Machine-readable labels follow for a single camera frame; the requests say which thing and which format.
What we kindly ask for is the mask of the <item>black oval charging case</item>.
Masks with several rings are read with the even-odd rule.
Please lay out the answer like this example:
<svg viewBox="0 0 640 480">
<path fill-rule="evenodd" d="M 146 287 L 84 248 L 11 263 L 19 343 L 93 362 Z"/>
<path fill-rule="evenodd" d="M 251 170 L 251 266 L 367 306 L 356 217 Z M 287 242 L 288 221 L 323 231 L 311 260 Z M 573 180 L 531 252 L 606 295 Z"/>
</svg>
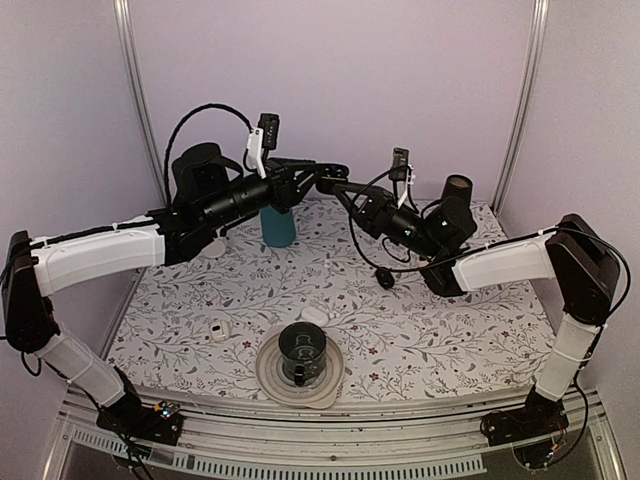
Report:
<svg viewBox="0 0 640 480">
<path fill-rule="evenodd" d="M 350 182 L 346 178 L 321 177 L 315 184 L 316 190 L 323 195 L 336 195 L 342 192 Z"/>
</svg>

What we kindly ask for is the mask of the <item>small black earbud case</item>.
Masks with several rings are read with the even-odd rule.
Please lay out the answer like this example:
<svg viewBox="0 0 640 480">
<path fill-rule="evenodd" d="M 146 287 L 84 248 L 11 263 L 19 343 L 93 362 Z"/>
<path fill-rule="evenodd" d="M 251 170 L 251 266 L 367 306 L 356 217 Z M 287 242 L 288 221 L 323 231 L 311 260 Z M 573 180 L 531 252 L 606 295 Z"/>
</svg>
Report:
<svg viewBox="0 0 640 480">
<path fill-rule="evenodd" d="M 395 286 L 395 278 L 393 273 L 386 268 L 377 268 L 375 277 L 378 284 L 384 289 L 389 290 Z"/>
</svg>

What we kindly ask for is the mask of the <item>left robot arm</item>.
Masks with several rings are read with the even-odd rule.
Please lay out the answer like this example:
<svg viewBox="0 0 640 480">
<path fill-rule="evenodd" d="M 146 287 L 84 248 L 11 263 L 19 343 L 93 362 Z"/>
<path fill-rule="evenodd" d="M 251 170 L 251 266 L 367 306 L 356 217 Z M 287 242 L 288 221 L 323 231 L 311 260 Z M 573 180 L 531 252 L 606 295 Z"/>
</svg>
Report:
<svg viewBox="0 0 640 480">
<path fill-rule="evenodd" d="M 100 360 L 53 316 L 52 294 L 126 270 L 172 266 L 194 259 L 221 232 L 272 207 L 298 205 L 311 188 L 344 180 L 348 167 L 313 160 L 272 158 L 244 174 L 218 144 L 187 149 L 172 164 L 177 192 L 165 208 L 124 223 L 58 237 L 13 234 L 1 275 L 5 339 L 33 354 L 85 390 L 103 415 L 128 434 L 141 433 L 153 411 L 126 376 Z"/>
</svg>

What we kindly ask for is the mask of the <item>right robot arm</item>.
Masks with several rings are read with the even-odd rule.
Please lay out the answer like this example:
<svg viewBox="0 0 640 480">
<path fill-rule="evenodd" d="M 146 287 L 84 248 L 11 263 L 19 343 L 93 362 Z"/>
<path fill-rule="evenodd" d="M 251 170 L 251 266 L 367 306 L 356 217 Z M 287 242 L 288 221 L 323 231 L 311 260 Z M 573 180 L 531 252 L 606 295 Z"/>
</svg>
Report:
<svg viewBox="0 0 640 480">
<path fill-rule="evenodd" d="M 517 427 L 537 436 L 552 424 L 571 381 L 587 362 L 599 336 L 619 307 L 614 294 L 630 271 L 623 256 L 577 214 L 547 229 L 465 250 L 476 232 L 471 213 L 472 182 L 447 178 L 430 212 L 418 213 L 376 184 L 338 180 L 328 191 L 345 207 L 352 227 L 374 239 L 386 236 L 426 260 L 418 271 L 434 294 L 448 298 L 504 283 L 554 279 L 563 297 L 555 343 L 517 415 Z"/>
</svg>

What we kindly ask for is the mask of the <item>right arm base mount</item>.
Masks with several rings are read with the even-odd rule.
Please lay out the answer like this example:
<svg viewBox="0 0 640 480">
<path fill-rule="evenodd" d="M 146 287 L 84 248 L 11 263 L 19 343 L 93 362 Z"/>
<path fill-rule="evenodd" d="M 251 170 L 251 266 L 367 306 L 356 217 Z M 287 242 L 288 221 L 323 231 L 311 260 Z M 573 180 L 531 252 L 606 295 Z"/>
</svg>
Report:
<svg viewBox="0 0 640 480">
<path fill-rule="evenodd" d="M 568 426 L 563 407 L 524 406 L 483 416 L 480 432 L 490 446 L 498 446 L 560 432 Z"/>
</svg>

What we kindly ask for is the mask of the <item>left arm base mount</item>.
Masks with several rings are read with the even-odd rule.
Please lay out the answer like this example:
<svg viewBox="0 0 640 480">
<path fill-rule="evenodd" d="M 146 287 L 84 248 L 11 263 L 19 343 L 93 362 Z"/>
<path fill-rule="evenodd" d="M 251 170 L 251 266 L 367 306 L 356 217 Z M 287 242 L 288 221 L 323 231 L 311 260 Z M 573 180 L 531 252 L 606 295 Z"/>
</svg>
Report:
<svg viewBox="0 0 640 480">
<path fill-rule="evenodd" d="M 136 403 L 118 402 L 100 409 L 96 425 L 122 436 L 176 446 L 184 421 L 182 414 L 166 415 L 163 408 L 155 410 Z"/>
</svg>

